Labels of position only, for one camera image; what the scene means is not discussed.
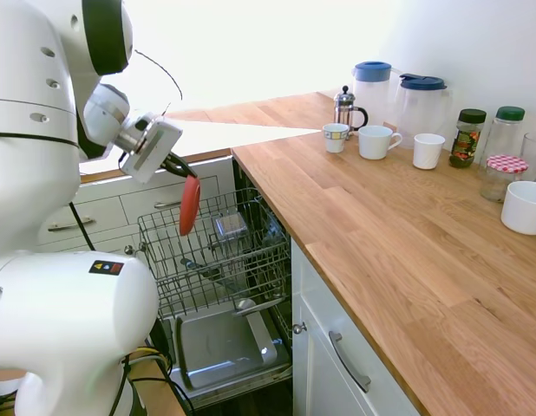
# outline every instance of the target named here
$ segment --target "glass jar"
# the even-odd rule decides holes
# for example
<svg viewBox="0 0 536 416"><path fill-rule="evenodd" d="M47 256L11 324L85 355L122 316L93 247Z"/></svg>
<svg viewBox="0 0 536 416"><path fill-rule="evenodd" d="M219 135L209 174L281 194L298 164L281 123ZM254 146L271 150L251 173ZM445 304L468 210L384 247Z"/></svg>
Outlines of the glass jar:
<svg viewBox="0 0 536 416"><path fill-rule="evenodd" d="M480 195L493 202L503 202L510 183L520 180L528 164L509 154L496 154L487 160Z"/></svg>
<svg viewBox="0 0 536 416"><path fill-rule="evenodd" d="M506 106L497 110L480 158L480 174L486 171L487 160L493 154L520 155L522 148L520 125L524 118L525 110L520 107Z"/></svg>
<svg viewBox="0 0 536 416"><path fill-rule="evenodd" d="M457 134L449 155L449 164L452 167L469 167L473 164L484 121L485 111L475 108L461 110L457 120Z"/></svg>
<svg viewBox="0 0 536 416"><path fill-rule="evenodd" d="M520 157L528 164L528 169L522 174L522 180L536 182L536 133L525 134Z"/></svg>

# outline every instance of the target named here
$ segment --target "french press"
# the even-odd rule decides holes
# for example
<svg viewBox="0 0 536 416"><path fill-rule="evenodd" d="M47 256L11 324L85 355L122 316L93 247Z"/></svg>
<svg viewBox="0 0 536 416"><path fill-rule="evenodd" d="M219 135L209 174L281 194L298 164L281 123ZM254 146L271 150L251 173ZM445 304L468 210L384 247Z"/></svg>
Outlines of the french press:
<svg viewBox="0 0 536 416"><path fill-rule="evenodd" d="M368 124L369 115L366 113L364 108L355 107L355 96L351 93L348 93L348 91L349 87L344 85L343 92L334 97L334 102L336 103L336 107L334 109L334 123L342 123L349 126L349 135L351 135L359 128ZM364 123L359 127L354 127L351 125L353 122L354 111L360 111L364 116Z"/></svg>

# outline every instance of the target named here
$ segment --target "cabinet handle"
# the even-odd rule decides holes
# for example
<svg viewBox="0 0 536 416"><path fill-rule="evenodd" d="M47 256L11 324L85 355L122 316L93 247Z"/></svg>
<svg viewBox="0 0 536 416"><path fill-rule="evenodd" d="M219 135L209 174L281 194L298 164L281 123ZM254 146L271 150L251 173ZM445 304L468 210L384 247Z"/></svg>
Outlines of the cabinet handle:
<svg viewBox="0 0 536 416"><path fill-rule="evenodd" d="M154 204L154 208L157 210L163 210L164 208L175 208L176 206L180 206L181 202L157 202Z"/></svg>
<svg viewBox="0 0 536 416"><path fill-rule="evenodd" d="M83 225L89 225L89 224L96 223L96 221L94 219L92 219L92 218L89 218L89 217L82 217L81 218L81 223ZM57 231L64 231L64 230L72 230L74 228L79 228L79 224L78 223L68 224L68 225L52 224L49 227L49 231L50 232L57 232Z"/></svg>
<svg viewBox="0 0 536 416"><path fill-rule="evenodd" d="M298 323L296 323L295 325L293 325L291 327L291 329L293 330L293 334L295 335L299 335L301 334L303 331L306 331L306 324L303 322L302 325L299 325Z"/></svg>
<svg viewBox="0 0 536 416"><path fill-rule="evenodd" d="M345 367L345 370L347 370L347 373L349 373L353 381L361 388L361 390L363 390L365 393L368 393L371 379L368 375L359 374L355 370L355 367L353 367L352 363L343 354L343 352L341 351L341 347L338 345L338 343L343 339L341 334L339 334L338 332L330 331L328 335L330 336L331 346L336 351L337 358L339 358L339 360Z"/></svg>

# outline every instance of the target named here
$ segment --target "robot logo sticker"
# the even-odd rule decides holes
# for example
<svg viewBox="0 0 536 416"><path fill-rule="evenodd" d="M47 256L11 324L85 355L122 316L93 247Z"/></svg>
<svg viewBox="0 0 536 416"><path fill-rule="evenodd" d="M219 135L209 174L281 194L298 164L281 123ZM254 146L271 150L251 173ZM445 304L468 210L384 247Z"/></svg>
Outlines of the robot logo sticker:
<svg viewBox="0 0 536 416"><path fill-rule="evenodd" d="M103 260L95 260L91 266L89 273L97 275L118 276L124 263L106 262Z"/></svg>

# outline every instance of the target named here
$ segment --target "small cup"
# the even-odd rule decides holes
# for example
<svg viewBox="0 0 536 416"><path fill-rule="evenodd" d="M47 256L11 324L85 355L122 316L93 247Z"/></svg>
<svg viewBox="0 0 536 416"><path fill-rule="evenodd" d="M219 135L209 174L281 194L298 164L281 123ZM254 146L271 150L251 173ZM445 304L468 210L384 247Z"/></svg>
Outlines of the small cup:
<svg viewBox="0 0 536 416"><path fill-rule="evenodd" d="M341 123L330 123L322 127L326 138L326 150L330 153L340 153L345 147L349 136L349 126Z"/></svg>
<svg viewBox="0 0 536 416"><path fill-rule="evenodd" d="M389 143L393 137L398 137L399 140L390 146ZM388 127L361 127L358 129L358 152L365 159L383 159L388 154L388 150L398 146L401 140L402 136L399 133L393 133L393 130Z"/></svg>
<svg viewBox="0 0 536 416"><path fill-rule="evenodd" d="M520 234L536 236L536 182L513 182L507 187L501 222Z"/></svg>
<svg viewBox="0 0 536 416"><path fill-rule="evenodd" d="M445 139L438 134L417 134L413 165L419 169L434 169L438 165L443 143Z"/></svg>

